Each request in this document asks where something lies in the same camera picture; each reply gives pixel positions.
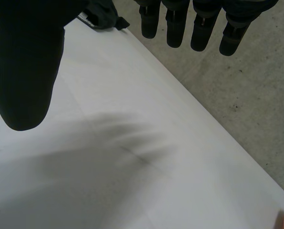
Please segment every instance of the robotic hand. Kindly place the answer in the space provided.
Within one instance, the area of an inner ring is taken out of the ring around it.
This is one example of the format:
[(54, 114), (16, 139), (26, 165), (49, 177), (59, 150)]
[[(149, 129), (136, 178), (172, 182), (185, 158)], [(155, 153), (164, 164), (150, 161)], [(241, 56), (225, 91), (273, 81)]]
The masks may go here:
[[(167, 44), (178, 48), (183, 40), (186, 15), (190, 0), (135, 0), (140, 5), (142, 35), (154, 38), (159, 21), (161, 1), (167, 8)], [(191, 39), (191, 48), (203, 51), (210, 39), (218, 14), (223, 8), (228, 23), (223, 31), (219, 51), (222, 55), (235, 53), (250, 23), (273, 7), (278, 0), (193, 0), (197, 15)]]

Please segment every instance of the gray floor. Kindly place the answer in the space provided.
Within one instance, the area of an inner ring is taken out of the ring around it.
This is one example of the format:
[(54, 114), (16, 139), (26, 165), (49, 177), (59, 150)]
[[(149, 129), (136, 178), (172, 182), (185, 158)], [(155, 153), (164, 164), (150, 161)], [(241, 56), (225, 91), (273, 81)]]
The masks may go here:
[(190, 48), (192, 5), (180, 48), (166, 44), (164, 6), (154, 39), (141, 35), (139, 6), (115, 0), (129, 30), (284, 189), (284, 0), (252, 23), (237, 52), (219, 54), (221, 12), (204, 52)]

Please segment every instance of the black robotic finger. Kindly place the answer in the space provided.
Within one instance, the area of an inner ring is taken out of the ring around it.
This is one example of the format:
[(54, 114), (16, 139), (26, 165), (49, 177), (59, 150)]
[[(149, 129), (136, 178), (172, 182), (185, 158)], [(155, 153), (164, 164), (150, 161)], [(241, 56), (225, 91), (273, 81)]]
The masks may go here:
[(167, 8), (167, 44), (172, 48), (178, 48), (183, 40), (186, 24), (186, 15), (190, 0), (163, 0), (162, 3)]
[(197, 15), (194, 21), (191, 48), (201, 52), (209, 42), (222, 6), (217, 0), (193, 0), (193, 6)]
[(262, 12), (273, 7), (278, 0), (221, 0), (228, 20), (219, 47), (222, 55), (235, 53), (250, 23)]
[(219, 46), (219, 52), (225, 56), (233, 55), (250, 23), (258, 16), (259, 14), (250, 17), (235, 17), (226, 14), (228, 23), (223, 31), (223, 38)]
[(141, 31), (145, 38), (156, 36), (161, 0), (135, 0), (139, 5), (141, 15)]

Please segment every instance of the white sheet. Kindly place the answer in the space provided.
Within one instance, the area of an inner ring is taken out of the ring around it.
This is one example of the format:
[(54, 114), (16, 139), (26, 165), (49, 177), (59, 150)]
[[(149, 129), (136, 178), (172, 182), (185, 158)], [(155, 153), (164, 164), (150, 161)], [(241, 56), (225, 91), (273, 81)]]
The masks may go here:
[(0, 229), (278, 229), (284, 191), (127, 30), (73, 21), (44, 122), (0, 118)]

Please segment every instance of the concrete floor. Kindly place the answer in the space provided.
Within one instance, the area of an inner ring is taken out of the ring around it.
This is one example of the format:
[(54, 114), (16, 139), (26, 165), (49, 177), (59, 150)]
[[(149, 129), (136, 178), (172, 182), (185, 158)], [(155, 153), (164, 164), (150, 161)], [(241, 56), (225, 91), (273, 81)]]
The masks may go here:
[(141, 35), (138, 4), (114, 2), (129, 30), (284, 189), (284, 0), (251, 24), (231, 57), (219, 53), (223, 11), (206, 50), (195, 52), (192, 5), (183, 43), (173, 49), (166, 44), (164, 6), (157, 35), (148, 40)]

